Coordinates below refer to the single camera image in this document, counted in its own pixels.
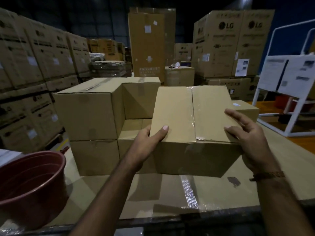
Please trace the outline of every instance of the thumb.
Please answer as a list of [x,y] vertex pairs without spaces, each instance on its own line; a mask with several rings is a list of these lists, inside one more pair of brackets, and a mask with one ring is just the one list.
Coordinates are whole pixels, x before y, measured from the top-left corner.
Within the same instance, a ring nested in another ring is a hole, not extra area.
[[240,127],[226,126],[226,127],[224,127],[224,129],[225,129],[228,133],[230,133],[230,134],[236,136],[239,140],[240,140],[240,139],[243,139],[243,138],[246,136],[246,134],[247,134],[247,133],[246,133],[243,129],[241,129]]
[[159,141],[163,140],[164,137],[167,135],[169,127],[164,125],[156,134],[150,137],[151,141],[157,144]]

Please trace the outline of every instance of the white frame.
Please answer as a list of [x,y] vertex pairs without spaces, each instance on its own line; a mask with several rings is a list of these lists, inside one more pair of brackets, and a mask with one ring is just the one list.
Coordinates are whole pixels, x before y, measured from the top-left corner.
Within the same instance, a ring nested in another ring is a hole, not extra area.
[[[315,19],[312,19],[312,20],[308,20],[308,21],[303,21],[303,22],[298,22],[298,23],[294,23],[294,24],[290,24],[290,25],[285,25],[285,26],[281,26],[281,27],[277,27],[274,29],[272,35],[271,35],[271,39],[270,39],[270,43],[269,43],[269,47],[268,47],[268,51],[267,51],[267,54],[266,54],[266,57],[269,55],[269,52],[270,52],[270,48],[271,48],[271,43],[273,41],[273,37],[274,37],[274,34],[276,32],[276,30],[278,29],[282,29],[282,28],[286,28],[286,27],[291,27],[291,26],[296,26],[296,25],[301,25],[301,24],[306,24],[306,23],[310,23],[310,22],[313,22],[315,21]],[[310,36],[310,33],[311,31],[315,30],[315,28],[311,28],[308,33],[307,33],[307,36],[306,36],[306,39],[305,39],[305,42],[303,44],[303,47],[302,47],[302,50],[301,50],[301,55],[305,54],[305,46],[306,46],[306,43],[309,39],[309,36]],[[254,99],[253,99],[253,103],[252,105],[255,106],[256,103],[257,103],[257,99],[258,99],[258,96],[259,96],[259,93],[260,93],[260,90],[261,88],[256,88],[256,92],[255,92],[255,95],[254,95]],[[257,119],[257,122],[258,123],[261,123],[262,125],[270,128],[271,130],[279,133],[280,135],[284,136],[284,137],[301,137],[301,136],[315,136],[315,132],[314,131],[310,131],[310,132],[292,132],[292,129],[295,125],[295,122],[297,121],[297,118],[299,117],[300,113],[301,113],[301,110],[303,108],[303,105],[305,103],[315,103],[315,101],[307,101],[307,96],[308,96],[309,93],[306,93],[302,98],[298,99],[298,100],[294,100],[293,97],[290,97],[288,102],[287,102],[287,105],[284,109],[284,113],[286,114],[291,114],[291,118],[288,122],[288,125],[286,126],[285,128],[285,131],[282,131],[280,129],[278,129],[277,127],[263,121],[261,119],[261,117],[267,117],[267,116],[279,116],[280,114],[279,113],[267,113],[267,114],[259,114],[258,115],[258,119]],[[292,102],[297,102],[296,106],[295,106],[295,109],[293,112],[289,113],[289,109],[290,109],[290,106],[292,104]]]

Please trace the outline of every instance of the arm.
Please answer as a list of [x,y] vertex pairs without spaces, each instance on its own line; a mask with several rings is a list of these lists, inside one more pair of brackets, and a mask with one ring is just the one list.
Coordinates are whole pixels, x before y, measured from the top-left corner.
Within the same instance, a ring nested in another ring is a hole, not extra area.
[[147,126],[138,133],[127,154],[105,182],[70,236],[114,235],[116,222],[123,210],[135,173],[168,132],[168,126],[164,126],[154,136],[149,137],[150,127]]
[[[279,163],[268,146],[262,127],[235,110],[226,109],[225,113],[242,126],[242,129],[225,127],[225,130],[239,139],[244,150],[243,161],[253,174],[281,171]],[[257,191],[269,236],[315,235],[284,177],[258,181]]]

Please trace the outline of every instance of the left hand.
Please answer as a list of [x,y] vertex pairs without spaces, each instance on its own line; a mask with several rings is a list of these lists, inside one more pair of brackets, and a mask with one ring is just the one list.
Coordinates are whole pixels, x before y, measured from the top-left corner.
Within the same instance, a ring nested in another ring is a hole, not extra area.
[[168,126],[163,126],[155,135],[149,137],[151,125],[139,131],[134,142],[126,153],[124,159],[134,169],[141,169],[144,161],[153,152],[158,142],[164,139],[168,132]]

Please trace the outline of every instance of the blue wall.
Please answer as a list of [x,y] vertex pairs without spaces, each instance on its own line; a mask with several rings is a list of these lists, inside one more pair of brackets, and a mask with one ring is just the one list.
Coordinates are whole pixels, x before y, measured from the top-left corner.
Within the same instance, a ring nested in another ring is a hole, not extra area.
[[[260,64],[260,73],[273,30],[280,26],[315,19],[315,0],[266,0],[264,6],[259,6],[259,9],[276,10]],[[299,54],[306,35],[311,28],[315,28],[315,21],[277,30],[273,38],[269,55]],[[305,48],[306,51],[309,50],[314,35],[315,30],[312,31],[310,35]]]

